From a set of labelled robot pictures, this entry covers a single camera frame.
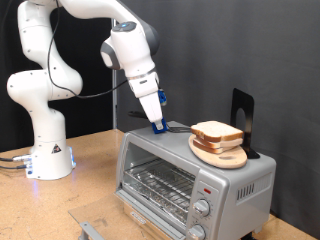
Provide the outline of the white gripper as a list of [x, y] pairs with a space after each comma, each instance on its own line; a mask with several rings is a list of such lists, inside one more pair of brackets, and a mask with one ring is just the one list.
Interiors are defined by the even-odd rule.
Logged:
[[165, 119], [162, 115], [160, 100], [158, 97], [158, 93], [154, 92], [149, 95], [143, 96], [139, 98], [139, 101], [143, 107], [143, 110], [153, 124], [154, 131], [165, 131], [166, 123]]

